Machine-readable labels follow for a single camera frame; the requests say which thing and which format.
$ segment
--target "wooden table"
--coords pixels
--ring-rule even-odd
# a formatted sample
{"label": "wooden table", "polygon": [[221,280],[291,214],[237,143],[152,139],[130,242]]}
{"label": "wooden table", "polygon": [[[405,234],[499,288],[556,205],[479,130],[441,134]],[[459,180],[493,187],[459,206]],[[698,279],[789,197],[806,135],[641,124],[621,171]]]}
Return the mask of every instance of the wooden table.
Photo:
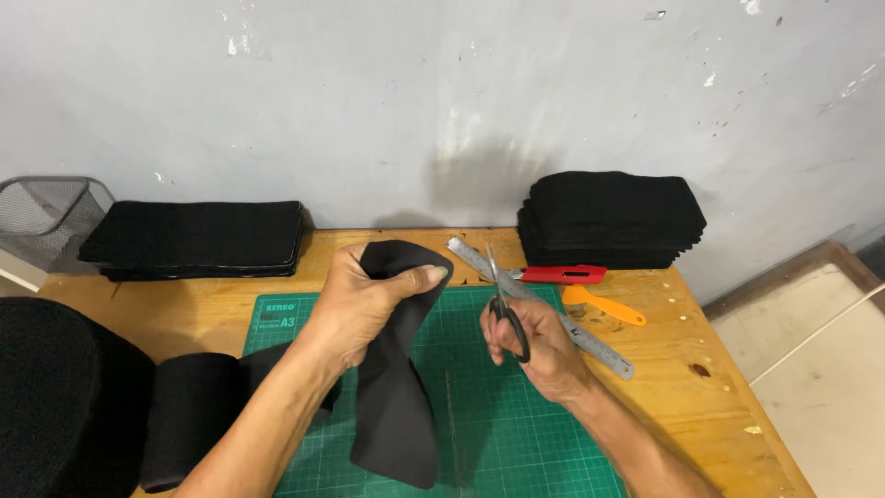
{"label": "wooden table", "polygon": [[[155,362],[215,351],[239,356],[255,298],[318,292],[332,252],[347,244],[402,238],[452,259],[450,285],[480,274],[445,247],[450,237],[495,245],[502,268],[524,268],[514,229],[318,230],[304,235],[290,278],[197,279],[112,284],[101,276],[50,276],[38,295],[73,307],[127,338]],[[704,318],[675,268],[611,271],[592,292],[634,307],[645,327],[587,306],[569,315],[635,365],[623,381],[588,354],[589,367],[667,446],[693,462],[728,497],[813,497],[808,482]]]}

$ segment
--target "metal ruler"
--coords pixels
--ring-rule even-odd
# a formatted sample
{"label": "metal ruler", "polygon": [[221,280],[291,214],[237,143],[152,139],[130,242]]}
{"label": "metal ruler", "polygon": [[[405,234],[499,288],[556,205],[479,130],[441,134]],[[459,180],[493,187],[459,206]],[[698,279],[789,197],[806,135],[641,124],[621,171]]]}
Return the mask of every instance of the metal ruler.
{"label": "metal ruler", "polygon": [[[448,247],[453,253],[457,254],[462,260],[467,261],[467,264],[482,273],[487,279],[494,280],[489,260],[485,259],[482,254],[476,251],[476,249],[467,245],[467,242],[458,237],[452,237],[449,239],[449,242],[446,243],[446,247]],[[525,285],[513,280],[505,273],[506,272],[499,275],[501,277],[501,288],[508,294],[512,295],[514,298],[544,302],[544,300],[535,295],[534,292],[527,289]],[[614,349],[608,347],[603,341],[594,337],[593,334],[575,323],[568,316],[560,313],[559,320],[566,327],[566,331],[568,332],[569,337],[572,338],[574,344],[580,346],[584,351],[593,354],[593,356],[602,362],[603,365],[612,369],[614,373],[621,376],[624,380],[629,380],[633,376],[633,363],[629,362],[627,358],[624,358]]]}

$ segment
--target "orange plastic scraper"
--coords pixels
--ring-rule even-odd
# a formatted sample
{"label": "orange plastic scraper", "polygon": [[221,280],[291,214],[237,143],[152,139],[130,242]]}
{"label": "orange plastic scraper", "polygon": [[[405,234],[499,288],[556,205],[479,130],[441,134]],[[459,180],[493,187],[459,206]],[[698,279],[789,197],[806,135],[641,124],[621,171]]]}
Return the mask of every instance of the orange plastic scraper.
{"label": "orange plastic scraper", "polygon": [[645,325],[645,315],[629,306],[619,302],[600,298],[589,293],[583,285],[569,285],[562,293],[562,304],[589,303],[615,318],[632,323],[633,325]]}

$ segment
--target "fingernail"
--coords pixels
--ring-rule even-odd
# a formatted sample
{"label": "fingernail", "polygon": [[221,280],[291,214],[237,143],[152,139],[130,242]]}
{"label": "fingernail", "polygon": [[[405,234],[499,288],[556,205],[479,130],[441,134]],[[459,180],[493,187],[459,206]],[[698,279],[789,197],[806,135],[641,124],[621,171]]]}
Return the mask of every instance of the fingernail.
{"label": "fingernail", "polygon": [[431,281],[440,282],[449,274],[449,269],[445,267],[433,267],[427,271],[427,277]]}

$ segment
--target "wire mesh basket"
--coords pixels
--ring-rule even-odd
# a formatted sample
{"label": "wire mesh basket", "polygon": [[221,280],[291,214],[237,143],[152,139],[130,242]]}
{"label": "wire mesh basket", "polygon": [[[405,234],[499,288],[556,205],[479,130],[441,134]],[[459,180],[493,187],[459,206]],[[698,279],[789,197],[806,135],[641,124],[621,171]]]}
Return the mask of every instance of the wire mesh basket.
{"label": "wire mesh basket", "polygon": [[0,183],[0,249],[48,273],[96,273],[77,252],[113,200],[103,183],[86,176]]}

